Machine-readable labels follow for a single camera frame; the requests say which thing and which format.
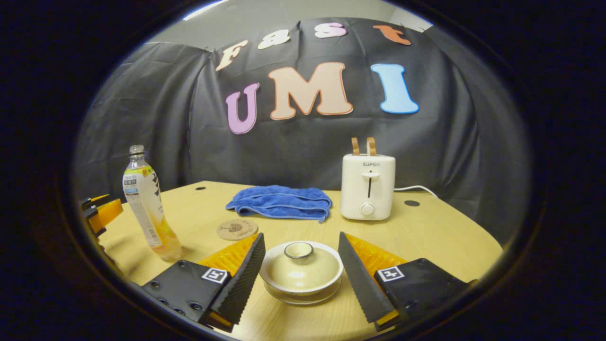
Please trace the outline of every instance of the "screw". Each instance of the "screw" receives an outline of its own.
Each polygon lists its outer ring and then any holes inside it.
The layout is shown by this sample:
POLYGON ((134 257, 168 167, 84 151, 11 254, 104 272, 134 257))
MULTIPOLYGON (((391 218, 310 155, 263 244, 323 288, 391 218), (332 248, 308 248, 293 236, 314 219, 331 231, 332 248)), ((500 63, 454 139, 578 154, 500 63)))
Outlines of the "screw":
POLYGON ((410 301, 404 306, 404 309, 412 309, 415 306, 416 306, 416 301, 410 301))

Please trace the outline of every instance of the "round coaster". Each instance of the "round coaster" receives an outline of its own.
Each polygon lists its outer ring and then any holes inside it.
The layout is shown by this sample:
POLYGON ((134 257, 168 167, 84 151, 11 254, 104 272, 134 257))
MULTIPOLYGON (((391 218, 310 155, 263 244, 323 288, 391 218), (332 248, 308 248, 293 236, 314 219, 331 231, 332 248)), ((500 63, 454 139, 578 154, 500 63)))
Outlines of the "round coaster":
POLYGON ((250 220, 234 219, 221 224, 217 228, 217 234, 226 240, 240 240, 257 233, 258 230, 259 226, 250 220))

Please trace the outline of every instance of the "toaster knob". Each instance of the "toaster knob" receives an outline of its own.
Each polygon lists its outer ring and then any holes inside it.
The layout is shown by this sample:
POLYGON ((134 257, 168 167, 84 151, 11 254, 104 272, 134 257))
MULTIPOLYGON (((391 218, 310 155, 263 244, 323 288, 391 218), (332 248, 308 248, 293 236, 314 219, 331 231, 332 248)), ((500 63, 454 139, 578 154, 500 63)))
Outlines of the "toaster knob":
POLYGON ((360 207, 362 215, 371 215, 375 212, 375 207, 371 203, 363 203, 360 207))

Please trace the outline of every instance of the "table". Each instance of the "table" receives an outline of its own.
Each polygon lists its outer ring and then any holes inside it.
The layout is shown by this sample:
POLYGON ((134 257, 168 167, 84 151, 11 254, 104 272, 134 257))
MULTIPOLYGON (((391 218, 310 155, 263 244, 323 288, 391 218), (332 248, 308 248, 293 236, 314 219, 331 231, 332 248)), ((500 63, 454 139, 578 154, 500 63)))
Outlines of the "table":
MULTIPOLYGON (((162 193, 165 216, 183 245, 184 259, 198 262, 233 243, 219 238, 216 229, 221 223, 238 218, 225 205, 248 187, 251 186, 202 181, 162 193)), ((502 253, 499 243, 486 230, 428 193, 394 193, 389 219, 353 221, 339 213, 341 193, 324 192, 333 200, 333 207, 323 223, 260 215, 246 219, 254 221, 259 232, 264 233, 268 250, 293 240, 317 241, 336 250, 339 233, 344 231, 406 260, 425 257, 464 282, 481 277, 502 253), (408 206, 405 200, 420 205, 408 206)), ((123 207, 124 212, 107 225, 107 232, 99 239, 122 272, 143 285, 171 263, 153 253, 130 207, 127 203, 123 207)), ((315 306, 282 303, 265 290, 263 280, 257 276, 240 324, 225 334, 243 340, 361 340, 377 332, 366 322, 343 272, 337 294, 315 306)))

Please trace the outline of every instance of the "blue towel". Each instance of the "blue towel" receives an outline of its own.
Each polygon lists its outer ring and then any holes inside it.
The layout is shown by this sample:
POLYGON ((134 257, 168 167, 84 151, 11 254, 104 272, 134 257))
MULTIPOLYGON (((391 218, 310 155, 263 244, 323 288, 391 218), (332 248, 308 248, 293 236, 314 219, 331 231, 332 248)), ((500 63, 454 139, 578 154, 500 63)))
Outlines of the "blue towel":
POLYGON ((332 200, 317 188, 293 189, 284 186, 256 186, 238 192, 227 204, 239 215, 261 214, 270 218, 318 219, 330 214, 332 200))

